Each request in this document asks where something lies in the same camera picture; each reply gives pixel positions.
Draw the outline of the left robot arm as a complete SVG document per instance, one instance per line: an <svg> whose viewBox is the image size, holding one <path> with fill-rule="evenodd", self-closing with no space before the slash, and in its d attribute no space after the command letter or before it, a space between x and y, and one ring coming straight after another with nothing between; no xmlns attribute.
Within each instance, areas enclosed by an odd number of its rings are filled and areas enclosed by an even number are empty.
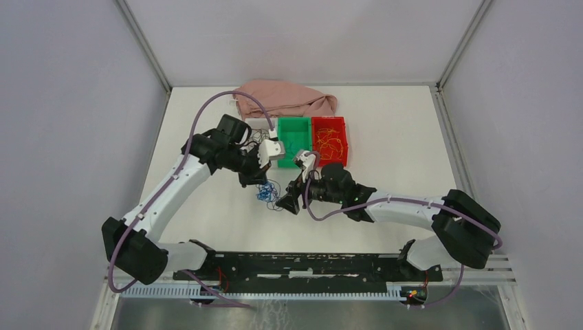
<svg viewBox="0 0 583 330"><path fill-rule="evenodd" d="M196 243L162 244L166 226L189 196L219 169L239 176L242 187L264 184L271 161L285 154L271 121L269 136L248 146L251 127L231 115L223 115L217 127L192 134L164 179L150 195L123 218L109 217L101 232L108 262L108 283L113 270L128 274L133 282L154 283L164 272L190 270L206 280L216 271L216 261Z"/></svg>

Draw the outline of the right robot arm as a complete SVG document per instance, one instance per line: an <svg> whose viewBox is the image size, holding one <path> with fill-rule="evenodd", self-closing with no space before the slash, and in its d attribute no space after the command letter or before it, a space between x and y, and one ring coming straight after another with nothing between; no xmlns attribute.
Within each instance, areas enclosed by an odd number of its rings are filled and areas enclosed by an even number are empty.
<svg viewBox="0 0 583 330"><path fill-rule="evenodd" d="M481 270L493 251L503 245L500 221L462 190L451 189L440 197L392 195L357 183L342 164L327 164L320 172L303 171L291 181L276 206L296 215L313 202L340 205L321 217L344 214L367 223L397 223L432 232L426 239L413 239L402 248L398 274L413 281L435 265L456 261Z"/></svg>

